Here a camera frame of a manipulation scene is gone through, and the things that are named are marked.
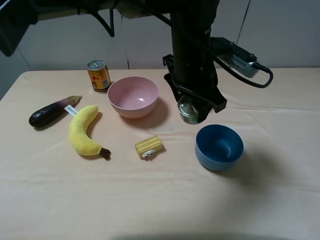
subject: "banana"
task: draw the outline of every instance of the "banana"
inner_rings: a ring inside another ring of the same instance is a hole
[[[69,126],[69,141],[74,150],[84,156],[102,155],[110,158],[110,151],[87,136],[87,128],[98,115],[98,107],[89,105],[82,108],[72,119]]]

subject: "beige tablecloth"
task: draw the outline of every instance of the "beige tablecloth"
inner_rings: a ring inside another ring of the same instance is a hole
[[[320,68],[274,69],[266,89],[219,70],[227,108],[198,125],[180,119],[166,72],[110,71],[112,81],[142,76],[159,88],[156,109],[132,120],[93,91],[86,71],[18,78],[0,101],[0,239],[320,239]],[[89,134],[111,150],[110,161],[72,149],[71,115],[41,131],[28,124],[34,111],[70,95],[83,96],[78,110],[99,107]],[[230,171],[210,172],[195,156],[196,134],[209,124],[243,139]],[[139,159],[135,143],[154,135],[165,151]]]

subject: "blue bowl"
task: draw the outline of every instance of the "blue bowl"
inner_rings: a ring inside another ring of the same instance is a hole
[[[230,169],[244,152],[241,137],[223,125],[203,127],[195,139],[195,155],[207,169],[224,171]]]

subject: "butter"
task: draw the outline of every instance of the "butter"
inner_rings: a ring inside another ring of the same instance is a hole
[[[139,158],[144,160],[148,160],[150,156],[162,148],[163,145],[158,136],[152,136],[135,144],[136,153],[139,155]]]

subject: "can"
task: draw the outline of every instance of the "can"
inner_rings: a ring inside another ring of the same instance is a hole
[[[192,106],[192,100],[187,96],[182,96],[178,101],[180,117],[187,124],[198,124],[198,112]]]
[[[94,60],[86,66],[93,90],[99,93],[106,92],[111,85],[109,71],[104,61]]]

